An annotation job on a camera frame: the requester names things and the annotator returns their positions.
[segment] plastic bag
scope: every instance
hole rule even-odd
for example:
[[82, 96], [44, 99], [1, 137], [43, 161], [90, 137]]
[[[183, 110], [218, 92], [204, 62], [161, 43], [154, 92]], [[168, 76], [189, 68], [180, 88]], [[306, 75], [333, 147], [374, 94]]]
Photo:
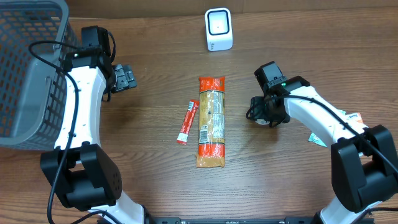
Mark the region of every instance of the plastic bag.
[[199, 78], [197, 167], [225, 166], [225, 77]]

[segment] wooden surface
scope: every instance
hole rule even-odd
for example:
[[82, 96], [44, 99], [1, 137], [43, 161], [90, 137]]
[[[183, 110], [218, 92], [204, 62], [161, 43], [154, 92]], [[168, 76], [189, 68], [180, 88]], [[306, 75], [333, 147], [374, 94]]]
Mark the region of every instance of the wooden surface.
[[[233, 16], [234, 46], [209, 53], [203, 16], [73, 21], [110, 30], [116, 63], [130, 63], [138, 87], [101, 109], [103, 149], [123, 189], [154, 216], [282, 218], [312, 216], [333, 198], [330, 153], [308, 142], [296, 120], [269, 129], [244, 118], [261, 95], [253, 72], [275, 60], [326, 100], [369, 126], [385, 125], [398, 142], [398, 8], [269, 12]], [[226, 167], [195, 168], [196, 118], [188, 145], [176, 143], [198, 77], [226, 77]], [[45, 223], [50, 184], [40, 152], [0, 150], [0, 223]], [[383, 203], [398, 207], [398, 197]], [[57, 199], [56, 223], [84, 213]], [[393, 223], [397, 213], [377, 213]]]
[[319, 9], [398, 6], [396, 0], [66, 0], [71, 17], [138, 18], [204, 15], [227, 7], [233, 14]]

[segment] laundry basket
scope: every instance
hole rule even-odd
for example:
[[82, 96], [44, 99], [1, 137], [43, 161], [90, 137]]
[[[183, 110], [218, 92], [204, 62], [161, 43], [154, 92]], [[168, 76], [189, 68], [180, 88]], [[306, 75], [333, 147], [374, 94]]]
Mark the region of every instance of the laundry basket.
[[[62, 0], [0, 0], [0, 146], [53, 150], [65, 109], [66, 80], [33, 58], [28, 46], [38, 40], [79, 46], [68, 15]], [[71, 49], [42, 44], [33, 50], [62, 67]]]

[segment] red and white packet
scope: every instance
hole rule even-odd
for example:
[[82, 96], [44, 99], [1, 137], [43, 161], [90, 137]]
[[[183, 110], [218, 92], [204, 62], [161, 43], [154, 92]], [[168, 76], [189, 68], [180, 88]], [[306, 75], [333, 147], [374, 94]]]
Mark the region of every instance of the red and white packet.
[[177, 143], [183, 145], [187, 144], [189, 130], [191, 130], [193, 118], [195, 117], [195, 113], [197, 112], [198, 107], [199, 107], [199, 100], [189, 101], [188, 111], [185, 115], [184, 122], [182, 123], [181, 131], [177, 138]]

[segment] black cable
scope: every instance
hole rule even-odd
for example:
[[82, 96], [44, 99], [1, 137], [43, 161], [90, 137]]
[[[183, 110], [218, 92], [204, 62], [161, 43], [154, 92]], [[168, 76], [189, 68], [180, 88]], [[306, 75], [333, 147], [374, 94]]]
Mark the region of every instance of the black cable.
[[112, 55], [111, 55], [111, 63], [112, 63], [114, 61], [115, 56], [116, 56], [116, 43], [114, 41], [112, 33], [108, 31], [108, 34], [111, 36], [112, 42], [113, 42], [113, 50], [112, 50]]
[[389, 207], [368, 208], [360, 216], [358, 216], [351, 224], [359, 223], [367, 214], [371, 214], [371, 212], [379, 212], [379, 211], [398, 212], [398, 208], [389, 208]]
[[[363, 143], [365, 143], [368, 147], [371, 148], [372, 152], [377, 154], [384, 162], [386, 162], [396, 174], [398, 174], [398, 169], [378, 150], [376, 149], [368, 140], [362, 137], [358, 132], [356, 132], [348, 123], [344, 122], [343, 119], [341, 119], [335, 112], [333, 112], [329, 107], [324, 105], [323, 103], [319, 102], [318, 100], [314, 98], [309, 98], [309, 97], [304, 97], [304, 96], [295, 96], [295, 95], [286, 95], [286, 96], [274, 96], [270, 97], [267, 99], [264, 99], [264, 103], [270, 100], [281, 100], [284, 98], [295, 98], [295, 99], [301, 99], [301, 100], [307, 100], [312, 103], [315, 103], [319, 106], [321, 106], [323, 109], [325, 109], [327, 112], [329, 112], [338, 122], [340, 122], [344, 128], [346, 128], [348, 131], [353, 133], [356, 137], [358, 137], [360, 140], [362, 140]], [[246, 117], [248, 117], [248, 114], [253, 110], [255, 105], [249, 108], [248, 112], [246, 113]]]
[[78, 224], [81, 223], [82, 221], [86, 220], [89, 217], [92, 217], [93, 215], [97, 215], [97, 214], [103, 214], [104, 216], [106, 215], [107, 217], [109, 217], [115, 224], [122, 224], [121, 222], [119, 222], [119, 220], [117, 220], [113, 215], [111, 215], [110, 213], [108, 213], [107, 211], [102, 211], [102, 210], [98, 210], [95, 212], [91, 212], [81, 218], [79, 218], [78, 220], [74, 221], [71, 224]]
[[[79, 105], [79, 88], [78, 88], [78, 86], [76, 84], [76, 81], [72, 78], [72, 76], [69, 75], [68, 72], [64, 71], [61, 67], [54, 65], [53, 63], [47, 61], [46, 59], [38, 56], [35, 52], [33, 52], [33, 50], [32, 50], [33, 46], [39, 45], [39, 44], [59, 44], [59, 45], [63, 45], [63, 46], [66, 46], [66, 47], [73, 48], [73, 49], [77, 49], [77, 47], [75, 47], [73, 45], [70, 45], [70, 44], [65, 44], [63, 42], [54, 41], [54, 40], [41, 40], [41, 41], [33, 42], [28, 47], [28, 50], [33, 55], [33, 57], [39, 59], [40, 61], [42, 61], [43, 63], [45, 63], [47, 65], [50, 65], [51, 67], [55, 68], [55, 70], [57, 72], [62, 73], [66, 77], [68, 77], [69, 80], [72, 82], [73, 87], [75, 89], [75, 108], [73, 110], [72, 123], [70, 125], [70, 131], [68, 133], [69, 134], [69, 138], [68, 138], [68, 141], [67, 141], [67, 145], [65, 146], [65, 150], [63, 151], [63, 155], [62, 155], [61, 161], [59, 163], [59, 167], [57, 169], [57, 172], [55, 173], [54, 181], [53, 181], [53, 184], [51, 186], [49, 202], [47, 204], [47, 219], [48, 219], [50, 224], [55, 224], [54, 221], [52, 220], [52, 202], [54, 200], [54, 194], [55, 194], [55, 189], [57, 188], [57, 182], [58, 182], [59, 175], [61, 173], [62, 168], [64, 167], [64, 163], [65, 163], [66, 158], [67, 158], [68, 150], [69, 150], [70, 145], [72, 143], [72, 138], [75, 136], [74, 133], [75, 133], [76, 118], [77, 118], [78, 105]], [[79, 220], [77, 220], [77, 221], [75, 221], [73, 223], [80, 223], [83, 220], [86, 220], [87, 218], [89, 218], [89, 217], [91, 217], [93, 215], [96, 215], [96, 214], [100, 214], [100, 213], [103, 214], [103, 215], [106, 215], [107, 217], [112, 219], [112, 221], [115, 222], [116, 224], [121, 224], [121, 222], [119, 222], [114, 216], [109, 214], [107, 211], [102, 211], [102, 210], [91, 212], [91, 213], [85, 215], [84, 217], [80, 218]]]

